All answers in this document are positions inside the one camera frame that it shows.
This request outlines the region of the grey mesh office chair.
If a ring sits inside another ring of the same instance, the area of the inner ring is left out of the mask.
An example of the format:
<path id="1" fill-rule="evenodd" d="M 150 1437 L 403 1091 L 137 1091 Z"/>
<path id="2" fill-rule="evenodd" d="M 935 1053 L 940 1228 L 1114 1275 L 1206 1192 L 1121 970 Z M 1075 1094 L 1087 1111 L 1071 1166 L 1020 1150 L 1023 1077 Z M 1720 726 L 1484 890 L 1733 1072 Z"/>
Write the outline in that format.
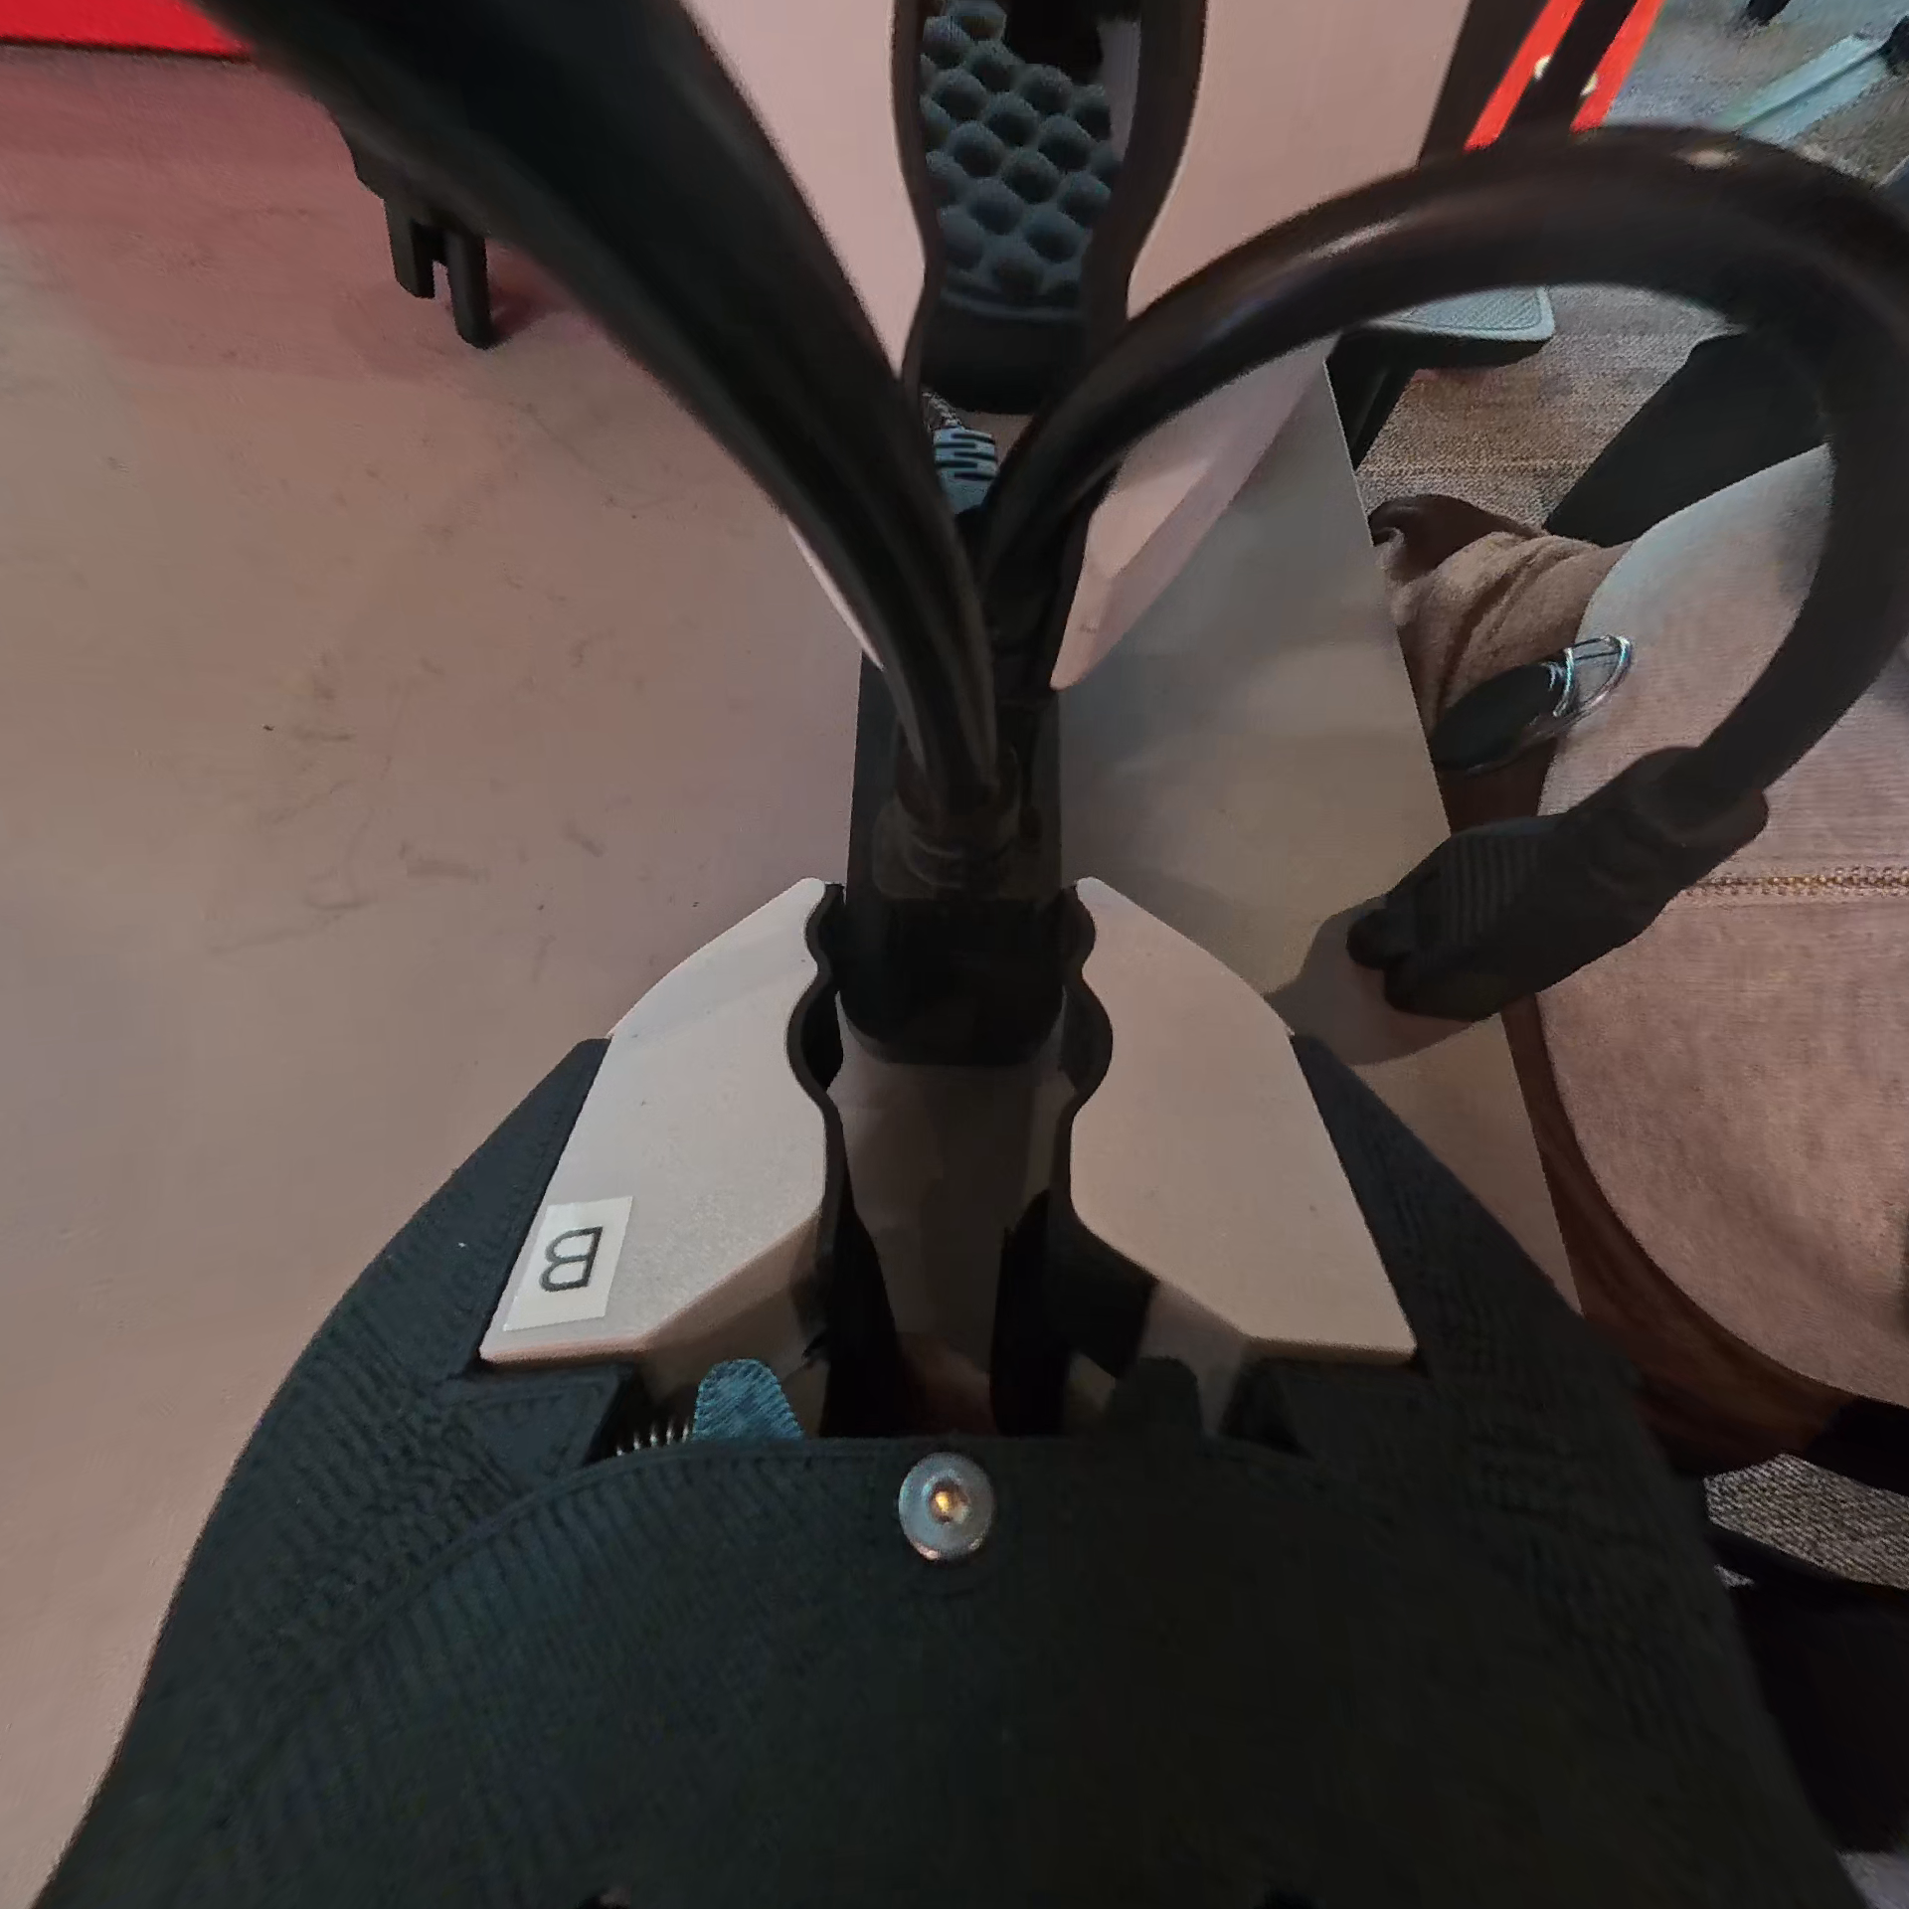
<path id="1" fill-rule="evenodd" d="M 1519 366 L 1554 336 L 1557 314 L 1546 290 L 1468 293 L 1352 325 L 1328 355 L 1351 465 L 1364 465 L 1418 375 Z"/>
<path id="2" fill-rule="evenodd" d="M 1704 1483 L 1710 1516 L 1851 1583 L 1907 1591 L 1907 1499 L 1798 1458 Z"/>

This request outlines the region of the black extension socket block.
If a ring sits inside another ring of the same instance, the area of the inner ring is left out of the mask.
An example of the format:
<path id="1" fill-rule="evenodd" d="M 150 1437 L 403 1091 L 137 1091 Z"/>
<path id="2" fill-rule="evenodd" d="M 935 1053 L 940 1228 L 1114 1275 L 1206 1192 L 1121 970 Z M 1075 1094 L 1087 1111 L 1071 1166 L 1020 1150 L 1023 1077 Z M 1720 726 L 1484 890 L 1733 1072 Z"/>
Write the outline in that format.
<path id="1" fill-rule="evenodd" d="M 1652 752 L 1569 809 L 1457 833 L 1352 920 L 1351 957 L 1396 1011 L 1466 1024 L 1603 961 L 1771 817 L 1762 791 L 1683 803 L 1693 758 Z"/>

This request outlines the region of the black slanted bar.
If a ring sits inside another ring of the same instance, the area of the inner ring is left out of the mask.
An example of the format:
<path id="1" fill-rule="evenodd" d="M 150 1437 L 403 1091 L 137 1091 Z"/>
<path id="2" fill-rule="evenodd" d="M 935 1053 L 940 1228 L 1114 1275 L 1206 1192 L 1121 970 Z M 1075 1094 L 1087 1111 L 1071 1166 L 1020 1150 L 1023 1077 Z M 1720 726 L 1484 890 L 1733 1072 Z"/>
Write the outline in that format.
<path id="1" fill-rule="evenodd" d="M 1812 384 L 1745 333 L 1701 341 L 1616 433 L 1544 523 L 1618 545 L 1823 442 Z"/>

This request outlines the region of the person in grey hoodie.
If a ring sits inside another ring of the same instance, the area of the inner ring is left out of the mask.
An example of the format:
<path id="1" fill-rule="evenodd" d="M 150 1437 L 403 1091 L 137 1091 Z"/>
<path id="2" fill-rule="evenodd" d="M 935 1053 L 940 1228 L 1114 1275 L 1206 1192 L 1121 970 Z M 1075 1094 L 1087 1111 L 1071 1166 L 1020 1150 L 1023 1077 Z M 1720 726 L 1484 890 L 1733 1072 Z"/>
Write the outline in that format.
<path id="1" fill-rule="evenodd" d="M 1720 724 L 1792 628 L 1823 545 L 1809 451 L 1625 551 L 1585 625 L 1632 645 L 1554 752 L 1544 812 Z M 1736 1341 L 1907 1402 L 1907 676 L 1771 797 L 1760 836 L 1637 942 L 1546 992 L 1559 1100 L 1609 1207 Z"/>

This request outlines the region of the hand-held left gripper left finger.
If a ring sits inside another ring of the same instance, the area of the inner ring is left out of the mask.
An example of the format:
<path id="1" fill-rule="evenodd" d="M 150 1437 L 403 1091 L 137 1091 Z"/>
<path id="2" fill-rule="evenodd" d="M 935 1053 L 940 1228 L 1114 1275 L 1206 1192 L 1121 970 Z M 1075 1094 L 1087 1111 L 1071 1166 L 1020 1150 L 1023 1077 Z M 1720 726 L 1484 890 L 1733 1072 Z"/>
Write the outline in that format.
<path id="1" fill-rule="evenodd" d="M 481 1354 L 801 1368 L 820 1335 L 827 1117 L 793 1035 L 820 985 L 818 877 L 660 977 L 603 1062 Z"/>

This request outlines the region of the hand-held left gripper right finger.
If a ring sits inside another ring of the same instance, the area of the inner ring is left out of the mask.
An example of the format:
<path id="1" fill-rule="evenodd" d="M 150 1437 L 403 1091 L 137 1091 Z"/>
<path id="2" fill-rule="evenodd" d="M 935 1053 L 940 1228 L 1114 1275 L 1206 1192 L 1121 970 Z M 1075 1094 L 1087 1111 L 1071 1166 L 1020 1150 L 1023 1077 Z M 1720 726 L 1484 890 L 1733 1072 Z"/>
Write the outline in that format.
<path id="1" fill-rule="evenodd" d="M 1416 1337 L 1278 1011 L 1104 881 L 1067 1207 L 1142 1283 L 1137 1352 L 1404 1366 Z"/>

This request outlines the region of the orange and black striped frame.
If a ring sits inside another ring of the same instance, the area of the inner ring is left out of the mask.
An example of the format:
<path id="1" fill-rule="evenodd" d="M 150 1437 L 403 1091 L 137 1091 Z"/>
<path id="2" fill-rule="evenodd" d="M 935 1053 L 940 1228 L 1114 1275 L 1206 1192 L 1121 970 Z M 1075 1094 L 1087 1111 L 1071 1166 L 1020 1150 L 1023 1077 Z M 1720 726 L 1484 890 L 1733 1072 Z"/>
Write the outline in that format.
<path id="1" fill-rule="evenodd" d="M 1598 127 L 1616 102 L 1665 3 L 1473 3 L 1442 108 L 1466 151 L 1515 131 Z"/>

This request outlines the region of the black key fob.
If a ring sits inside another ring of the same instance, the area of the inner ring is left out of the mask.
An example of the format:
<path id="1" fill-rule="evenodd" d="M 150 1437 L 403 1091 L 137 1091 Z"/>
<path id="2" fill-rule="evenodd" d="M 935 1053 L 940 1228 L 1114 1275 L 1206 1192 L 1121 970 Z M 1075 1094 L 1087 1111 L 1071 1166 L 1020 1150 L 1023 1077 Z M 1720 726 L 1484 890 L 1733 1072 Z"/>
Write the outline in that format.
<path id="1" fill-rule="evenodd" d="M 1503 769 L 1552 732 L 1570 689 L 1569 664 L 1557 658 L 1479 683 L 1427 732 L 1435 769 L 1462 777 Z"/>

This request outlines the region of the red plastic bin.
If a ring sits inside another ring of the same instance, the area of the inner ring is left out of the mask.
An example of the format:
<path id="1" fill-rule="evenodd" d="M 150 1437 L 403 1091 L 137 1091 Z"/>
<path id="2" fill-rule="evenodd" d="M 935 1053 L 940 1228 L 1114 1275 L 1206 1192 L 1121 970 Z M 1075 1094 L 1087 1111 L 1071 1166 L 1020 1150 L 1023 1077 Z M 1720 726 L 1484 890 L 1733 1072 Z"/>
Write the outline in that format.
<path id="1" fill-rule="evenodd" d="M 248 45 L 189 3 L 3 3 L 3 43 L 66 53 L 247 61 Z"/>

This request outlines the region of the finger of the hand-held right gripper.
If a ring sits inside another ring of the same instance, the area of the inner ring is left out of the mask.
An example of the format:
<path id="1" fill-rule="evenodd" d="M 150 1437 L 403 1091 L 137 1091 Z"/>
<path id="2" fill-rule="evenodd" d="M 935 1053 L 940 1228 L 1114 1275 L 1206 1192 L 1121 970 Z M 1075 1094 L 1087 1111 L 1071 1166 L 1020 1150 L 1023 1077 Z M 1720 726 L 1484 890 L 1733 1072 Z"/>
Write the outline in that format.
<path id="1" fill-rule="evenodd" d="M 701 33 L 917 393 L 929 260 L 903 152 L 907 15 L 899 3 L 701 3 Z"/>
<path id="2" fill-rule="evenodd" d="M 1221 255 L 1416 162 L 1460 3 L 1137 5 L 1102 26 L 1119 168 L 1092 231 L 1085 358 Z M 1321 343 L 1146 436 L 1094 512 L 1056 689 L 1085 680 L 1186 569 L 1300 399 Z"/>

